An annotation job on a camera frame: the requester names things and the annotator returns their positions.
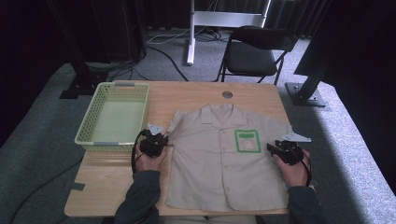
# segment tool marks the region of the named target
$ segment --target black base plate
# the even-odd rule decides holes
[[[59,99],[77,99],[80,95],[93,95],[95,93],[97,85],[107,80],[108,72],[91,72],[95,76],[92,84],[89,86],[78,85],[77,79],[75,78],[70,84],[67,91],[63,91]]]
[[[314,94],[312,94],[312,96],[308,100],[301,100],[297,96],[297,94],[298,91],[303,86],[303,84],[304,83],[294,83],[294,82],[287,82],[285,84],[286,89],[288,90],[289,95],[291,97],[291,100],[295,105],[307,105],[307,106],[319,106],[319,107],[327,106],[326,103],[321,98],[318,90],[315,90]]]

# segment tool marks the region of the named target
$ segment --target wooden table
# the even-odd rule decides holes
[[[192,111],[207,104],[236,104],[239,108],[275,117],[289,123],[285,109],[274,85],[256,83],[218,82],[161,82],[149,84],[148,120],[165,129],[177,110]],[[223,97],[229,91],[231,99]],[[161,174],[161,199],[157,202],[160,216],[211,216],[284,214],[287,209],[266,211],[232,211],[227,213],[202,210],[177,209],[166,205],[170,178],[172,148],[163,163]],[[86,152],[78,170],[76,183],[83,190],[72,189],[64,212],[70,217],[112,217],[123,202],[126,191],[133,183],[130,154]]]

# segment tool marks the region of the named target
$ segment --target basket handle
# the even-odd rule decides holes
[[[96,147],[117,147],[119,142],[93,142]]]
[[[116,82],[116,87],[134,87],[134,82]]]

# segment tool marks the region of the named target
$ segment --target green patch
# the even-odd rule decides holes
[[[257,130],[235,130],[235,143],[238,152],[262,152],[262,146],[260,144],[259,133]]]

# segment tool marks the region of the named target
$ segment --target green plastic basket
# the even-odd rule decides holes
[[[87,151],[130,152],[144,128],[148,108],[149,84],[100,83],[75,142]]]

